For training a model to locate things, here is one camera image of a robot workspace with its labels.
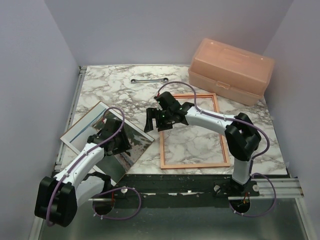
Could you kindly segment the landscape photo print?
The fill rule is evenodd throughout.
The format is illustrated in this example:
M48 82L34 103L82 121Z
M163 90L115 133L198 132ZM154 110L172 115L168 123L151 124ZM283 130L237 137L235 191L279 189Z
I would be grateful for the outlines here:
M118 110L109 109L99 101L60 139L76 154L80 154L87 143L99 144L111 137L122 121L123 117ZM93 168L118 183L153 141L154 138L125 119L120 132L101 146L104 148L104 157Z

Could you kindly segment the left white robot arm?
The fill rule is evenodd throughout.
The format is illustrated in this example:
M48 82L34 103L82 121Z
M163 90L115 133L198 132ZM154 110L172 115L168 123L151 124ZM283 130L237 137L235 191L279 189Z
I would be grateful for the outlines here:
M40 181L35 216L50 227L67 227L84 202L93 196L104 198L110 194L111 177L90 170L104 157L132 148L124 125L124 120L107 119L100 131L87 138L80 154L64 170Z

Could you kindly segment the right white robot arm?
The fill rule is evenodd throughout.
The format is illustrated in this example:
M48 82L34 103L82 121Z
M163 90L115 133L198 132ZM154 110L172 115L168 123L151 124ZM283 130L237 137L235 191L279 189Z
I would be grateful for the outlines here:
M184 124L202 127L224 136L229 153L234 157L230 191L236 196L247 192L253 165L252 156L262 139L250 118L244 113L222 115L205 111L195 103L180 103L168 91L154 99L158 106L146 109L144 132L148 133L154 128L161 132L172 129L174 124Z

